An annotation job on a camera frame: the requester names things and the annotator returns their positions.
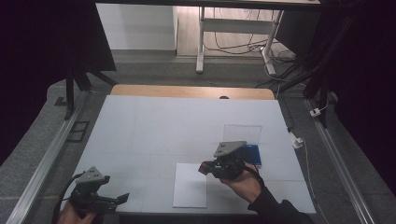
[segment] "white tabletop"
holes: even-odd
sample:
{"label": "white tabletop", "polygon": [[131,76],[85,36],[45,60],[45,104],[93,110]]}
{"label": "white tabletop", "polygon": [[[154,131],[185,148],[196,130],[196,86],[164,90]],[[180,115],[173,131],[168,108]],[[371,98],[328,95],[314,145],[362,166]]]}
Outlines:
{"label": "white tabletop", "polygon": [[265,185],[279,202],[287,199],[299,211],[315,213],[275,100],[109,95],[75,174],[95,166],[111,177],[99,195],[115,198],[130,192],[118,212],[252,214],[247,202],[212,175],[206,180],[206,208],[173,207],[177,163],[214,160],[227,124],[262,126],[260,173]]}

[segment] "aluminum rail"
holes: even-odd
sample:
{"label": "aluminum rail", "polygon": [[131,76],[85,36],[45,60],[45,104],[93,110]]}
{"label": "aluminum rail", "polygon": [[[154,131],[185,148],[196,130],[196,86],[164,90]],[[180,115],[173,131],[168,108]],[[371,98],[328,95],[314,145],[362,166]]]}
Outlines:
{"label": "aluminum rail", "polygon": [[76,121],[78,115],[82,111],[82,107],[84,106],[87,95],[88,93],[86,91],[83,91],[78,96],[76,100],[75,112],[72,114],[69,120],[66,120],[64,122],[61,129],[50,143],[49,148],[44,154],[43,159],[38,164],[37,169],[35,169],[35,173],[30,179],[29,184],[27,185],[22,196],[18,200],[17,205],[9,216],[7,224],[21,224],[25,220],[30,208],[32,207],[33,202],[35,201],[35,196],[40,191],[41,186],[43,185],[48,173],[50,172],[52,164],[55,162],[59,152],[61,151],[62,146],[64,145],[64,141],[67,135],[73,127],[73,124]]}
{"label": "aluminum rail", "polygon": [[[308,100],[305,100],[306,107],[309,110],[312,110],[311,104],[309,104]],[[362,224],[375,224],[373,216],[367,206],[366,201],[361,195],[361,191],[356,186],[355,181],[352,179],[350,172],[347,169],[347,166],[337,149],[334,141],[332,140],[332,136],[329,131],[323,127],[323,125],[318,121],[317,118],[314,118],[315,125],[318,129],[320,137],[323,140],[323,143],[329,153],[330,158],[332,159],[332,164],[335,167],[338,175],[340,176],[341,181],[343,182],[346,193],[349,195],[349,198],[356,210],[356,213],[361,220]]]}

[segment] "white paper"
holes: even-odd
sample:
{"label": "white paper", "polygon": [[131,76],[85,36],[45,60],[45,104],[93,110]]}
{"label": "white paper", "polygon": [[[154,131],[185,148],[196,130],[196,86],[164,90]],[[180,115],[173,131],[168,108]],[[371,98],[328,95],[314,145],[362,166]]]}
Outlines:
{"label": "white paper", "polygon": [[174,207],[206,208],[206,176],[199,173],[200,164],[177,163]]}

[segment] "white wall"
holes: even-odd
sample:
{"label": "white wall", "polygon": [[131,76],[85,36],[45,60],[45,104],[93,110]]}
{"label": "white wall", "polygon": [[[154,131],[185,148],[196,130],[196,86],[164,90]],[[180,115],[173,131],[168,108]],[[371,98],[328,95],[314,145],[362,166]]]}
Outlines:
{"label": "white wall", "polygon": [[111,49],[176,49],[176,7],[96,6]]}

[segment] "black sleeve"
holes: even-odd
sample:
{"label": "black sleeve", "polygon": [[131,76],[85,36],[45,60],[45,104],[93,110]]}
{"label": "black sleeve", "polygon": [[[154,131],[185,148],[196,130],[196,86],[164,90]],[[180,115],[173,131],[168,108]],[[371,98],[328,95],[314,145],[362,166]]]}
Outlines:
{"label": "black sleeve", "polygon": [[268,188],[263,188],[256,201],[251,203],[248,210],[255,211],[263,219],[263,223],[271,224],[313,224],[312,219],[300,213],[287,200],[278,203]]}

